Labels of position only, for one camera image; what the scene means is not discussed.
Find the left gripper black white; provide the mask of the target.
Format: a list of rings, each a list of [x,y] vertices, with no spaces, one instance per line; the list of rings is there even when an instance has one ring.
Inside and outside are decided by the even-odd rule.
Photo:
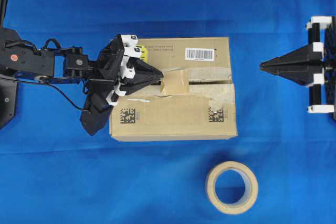
[[[87,91],[102,99],[104,106],[116,106],[118,99],[158,83],[164,77],[157,68],[139,58],[136,35],[116,35],[99,53],[87,80]],[[132,83],[134,80],[148,80]]]

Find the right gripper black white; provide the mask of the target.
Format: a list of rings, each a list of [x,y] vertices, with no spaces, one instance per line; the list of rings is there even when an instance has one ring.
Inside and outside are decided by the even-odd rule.
[[[335,16],[313,16],[308,44],[260,64],[264,72],[309,88],[308,113],[335,114]]]

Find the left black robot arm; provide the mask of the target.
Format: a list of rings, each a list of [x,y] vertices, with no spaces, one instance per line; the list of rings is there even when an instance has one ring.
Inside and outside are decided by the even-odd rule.
[[[135,35],[116,35],[90,60],[81,47],[63,48],[56,39],[37,48],[12,29],[1,29],[1,126],[15,116],[19,83],[48,86],[83,84],[80,122],[90,135],[104,128],[118,99],[161,81],[163,73],[141,59]]]

